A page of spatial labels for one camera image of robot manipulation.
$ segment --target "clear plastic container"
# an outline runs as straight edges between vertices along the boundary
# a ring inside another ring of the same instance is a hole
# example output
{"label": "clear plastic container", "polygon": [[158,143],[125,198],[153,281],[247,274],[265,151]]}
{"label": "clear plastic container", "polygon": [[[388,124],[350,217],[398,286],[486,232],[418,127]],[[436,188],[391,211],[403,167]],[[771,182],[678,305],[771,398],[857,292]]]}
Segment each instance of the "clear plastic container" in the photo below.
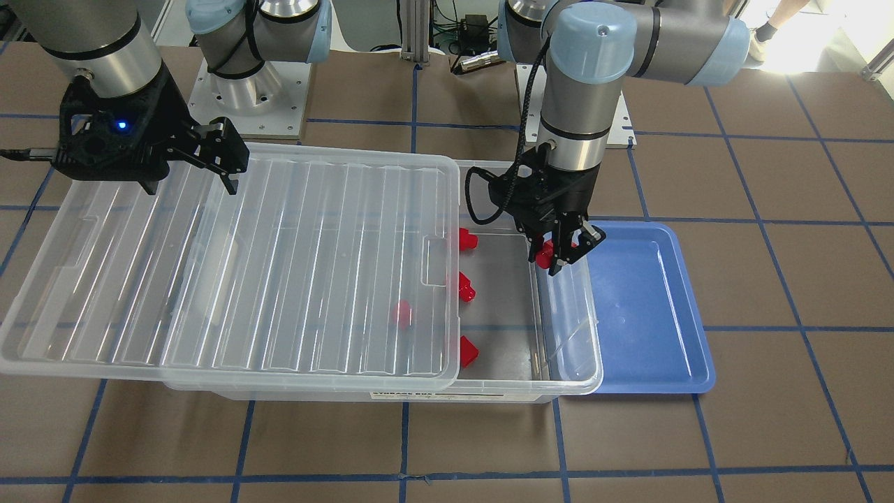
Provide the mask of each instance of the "clear plastic container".
{"label": "clear plastic container", "polygon": [[[250,148],[236,196],[183,164],[155,197],[75,183],[0,328],[0,369],[315,391],[450,385],[456,164]],[[401,300],[413,308],[405,328]]]}

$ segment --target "blue tray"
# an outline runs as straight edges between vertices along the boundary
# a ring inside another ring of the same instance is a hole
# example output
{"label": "blue tray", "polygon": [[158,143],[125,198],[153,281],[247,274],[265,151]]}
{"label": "blue tray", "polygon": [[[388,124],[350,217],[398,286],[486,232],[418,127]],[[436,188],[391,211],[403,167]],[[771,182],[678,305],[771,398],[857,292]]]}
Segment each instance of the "blue tray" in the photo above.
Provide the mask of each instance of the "blue tray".
{"label": "blue tray", "polygon": [[605,378],[596,393],[704,393],[714,365],[677,236],[651,222],[593,222],[587,255]]}

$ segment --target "plastic storage box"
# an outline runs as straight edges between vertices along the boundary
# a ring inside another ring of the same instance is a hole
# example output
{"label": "plastic storage box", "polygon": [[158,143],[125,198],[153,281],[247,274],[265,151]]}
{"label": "plastic storage box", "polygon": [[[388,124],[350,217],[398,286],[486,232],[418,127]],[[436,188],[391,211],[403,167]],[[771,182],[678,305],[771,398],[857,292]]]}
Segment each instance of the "plastic storage box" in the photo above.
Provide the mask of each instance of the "plastic storage box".
{"label": "plastic storage box", "polygon": [[[154,197],[74,183],[0,327],[0,371],[257,399],[535,401],[598,387],[583,260],[560,279],[517,266],[535,320],[528,374],[460,375],[453,161],[249,146],[236,196],[185,164]],[[518,238],[498,239],[524,251]],[[392,315],[402,301],[408,327]]]}

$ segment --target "metal bracket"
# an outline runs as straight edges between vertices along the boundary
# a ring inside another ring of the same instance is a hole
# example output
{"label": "metal bracket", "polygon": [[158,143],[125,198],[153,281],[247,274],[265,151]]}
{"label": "metal bracket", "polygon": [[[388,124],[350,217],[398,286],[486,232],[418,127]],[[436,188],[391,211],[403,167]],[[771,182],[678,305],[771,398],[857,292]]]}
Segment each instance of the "metal bracket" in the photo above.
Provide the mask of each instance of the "metal bracket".
{"label": "metal bracket", "polygon": [[[516,64],[516,80],[519,84],[519,110],[524,99],[523,91],[527,86],[527,77],[531,74],[530,64]],[[527,126],[525,137],[527,143],[537,141],[537,129],[540,127],[540,108],[544,103],[544,88],[546,87],[546,70],[541,66],[534,78],[534,88],[531,91],[531,103],[527,110]],[[633,133],[633,122],[630,121],[630,112],[627,110],[627,101],[624,93],[618,98],[618,107],[615,109],[614,120],[609,130],[609,149],[626,149],[630,142],[637,144],[637,136]]]}
{"label": "metal bracket", "polygon": [[243,138],[298,140],[307,109],[311,65],[280,61],[268,64],[275,68],[283,81],[289,95],[286,103],[278,103],[277,107],[271,107],[262,115],[235,115],[230,110],[224,110],[211,90],[207,63],[203,60],[190,94],[190,114],[201,124],[225,115],[232,120]]}

